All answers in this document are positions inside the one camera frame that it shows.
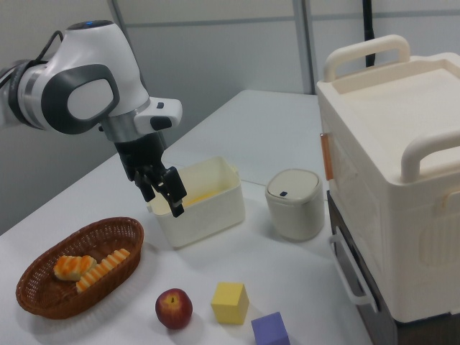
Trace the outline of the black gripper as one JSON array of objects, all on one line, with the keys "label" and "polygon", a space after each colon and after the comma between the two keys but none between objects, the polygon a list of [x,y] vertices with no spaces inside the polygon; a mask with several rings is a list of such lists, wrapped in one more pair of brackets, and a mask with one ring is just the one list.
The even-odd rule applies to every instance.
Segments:
[{"label": "black gripper", "polygon": [[175,167],[166,168],[162,163],[165,151],[161,135],[157,132],[129,142],[117,142],[122,165],[128,179],[140,189],[145,201],[151,201],[159,192],[167,201],[172,216],[184,213],[183,199],[187,191]]}]

